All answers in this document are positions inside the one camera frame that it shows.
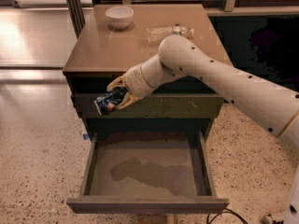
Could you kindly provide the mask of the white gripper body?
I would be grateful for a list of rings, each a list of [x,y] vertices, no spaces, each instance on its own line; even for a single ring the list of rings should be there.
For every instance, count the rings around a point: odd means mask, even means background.
[[[125,73],[125,84],[128,91],[139,99],[151,95],[154,91],[144,78],[141,67],[141,64],[136,65]]]

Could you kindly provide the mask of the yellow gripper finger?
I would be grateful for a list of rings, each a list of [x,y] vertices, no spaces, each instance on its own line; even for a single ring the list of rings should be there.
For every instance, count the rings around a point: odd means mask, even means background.
[[[133,103],[139,101],[140,98],[130,92],[127,92],[122,99],[122,101],[116,106],[118,110],[124,109],[125,107],[132,105]]]
[[[126,88],[126,75],[123,74],[120,77],[116,77],[107,85],[107,91],[113,91],[116,88]]]

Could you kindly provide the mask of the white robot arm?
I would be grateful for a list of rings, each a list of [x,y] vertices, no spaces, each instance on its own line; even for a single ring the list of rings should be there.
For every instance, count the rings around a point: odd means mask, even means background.
[[[195,77],[261,127],[288,145],[299,147],[299,98],[296,91],[218,62],[181,35],[165,38],[158,54],[114,79],[107,90],[128,90],[123,109],[164,83]]]

